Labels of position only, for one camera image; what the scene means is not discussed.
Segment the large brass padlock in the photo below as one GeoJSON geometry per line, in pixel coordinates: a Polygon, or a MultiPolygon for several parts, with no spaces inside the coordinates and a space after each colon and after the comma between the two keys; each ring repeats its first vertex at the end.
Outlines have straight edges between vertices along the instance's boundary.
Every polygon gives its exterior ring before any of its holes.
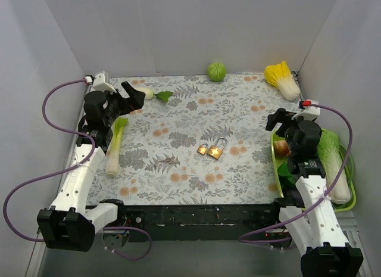
{"type": "Polygon", "coordinates": [[[219,137],[217,140],[209,147],[206,155],[218,160],[223,153],[224,148],[227,145],[227,139],[225,137],[219,137]]]}

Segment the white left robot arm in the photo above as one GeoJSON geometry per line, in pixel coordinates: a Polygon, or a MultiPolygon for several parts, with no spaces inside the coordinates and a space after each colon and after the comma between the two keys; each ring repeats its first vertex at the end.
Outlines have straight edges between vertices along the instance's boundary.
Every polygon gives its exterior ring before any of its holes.
{"type": "Polygon", "coordinates": [[[103,200],[87,210],[86,201],[95,173],[104,159],[117,118],[141,109],[145,94],[122,82],[128,94],[94,90],[84,97],[84,116],[78,124],[74,150],[74,169],[67,174],[60,193],[50,208],[39,211],[37,222],[46,246],[50,249],[87,252],[97,232],[107,226],[121,229],[127,223],[123,202],[103,200]]]}

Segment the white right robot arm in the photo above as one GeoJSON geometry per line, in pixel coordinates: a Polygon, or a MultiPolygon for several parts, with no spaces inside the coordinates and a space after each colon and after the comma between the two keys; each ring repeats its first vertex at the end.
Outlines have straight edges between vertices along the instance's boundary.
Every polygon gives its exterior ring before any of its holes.
{"type": "Polygon", "coordinates": [[[294,203],[278,207],[269,219],[290,233],[301,254],[303,276],[356,276],[364,257],[349,244],[325,194],[326,173],[317,154],[322,133],[317,116],[317,110],[293,113],[279,108],[267,118],[267,131],[281,124],[276,134],[288,144],[288,170],[304,203],[301,208],[294,203]]]}

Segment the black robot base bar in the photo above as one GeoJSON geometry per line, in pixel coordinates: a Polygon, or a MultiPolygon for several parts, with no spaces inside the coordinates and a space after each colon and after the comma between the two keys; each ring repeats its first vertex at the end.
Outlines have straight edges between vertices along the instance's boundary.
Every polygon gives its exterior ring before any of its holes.
{"type": "Polygon", "coordinates": [[[126,226],[140,228],[153,241],[230,241],[277,223],[274,203],[122,206],[126,226]]]}

